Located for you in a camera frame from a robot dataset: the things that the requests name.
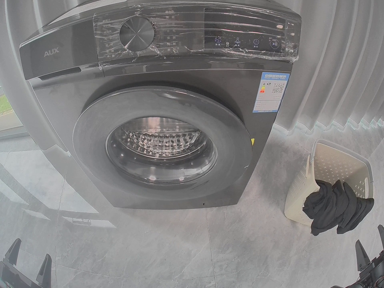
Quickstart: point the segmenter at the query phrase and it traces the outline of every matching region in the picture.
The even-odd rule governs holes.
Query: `control panel icon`
[[[278,40],[271,40],[271,48],[277,49],[280,47],[280,42]]]

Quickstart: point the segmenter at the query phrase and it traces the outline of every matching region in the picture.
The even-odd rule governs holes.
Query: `white laundry basket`
[[[304,201],[320,187],[315,179],[347,182],[357,197],[373,198],[373,178],[369,162],[362,156],[334,143],[317,140],[306,165],[288,190],[284,214],[287,218],[310,226],[312,219],[303,212]]]

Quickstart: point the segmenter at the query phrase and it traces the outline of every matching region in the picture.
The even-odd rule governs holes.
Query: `gray marble floor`
[[[317,138],[369,159],[372,212],[352,232],[317,237],[285,218],[288,188]],[[53,287],[324,287],[353,283],[354,244],[381,250],[384,129],[275,127],[235,206],[113,208],[68,157],[57,171],[30,137],[0,141],[0,256],[22,239],[17,268],[35,280],[46,253]]]

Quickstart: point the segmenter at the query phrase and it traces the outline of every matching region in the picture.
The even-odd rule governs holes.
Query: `plastic wrap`
[[[132,17],[150,21],[154,38],[147,48],[123,46],[120,30]],[[161,59],[190,55],[298,59],[301,20],[284,13],[228,3],[152,3],[125,7],[93,17],[99,63],[137,57]]]

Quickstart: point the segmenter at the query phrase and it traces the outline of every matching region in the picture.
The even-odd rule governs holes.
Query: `grass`
[[[9,109],[12,109],[12,107],[7,97],[5,95],[1,96],[0,97],[0,114]]]

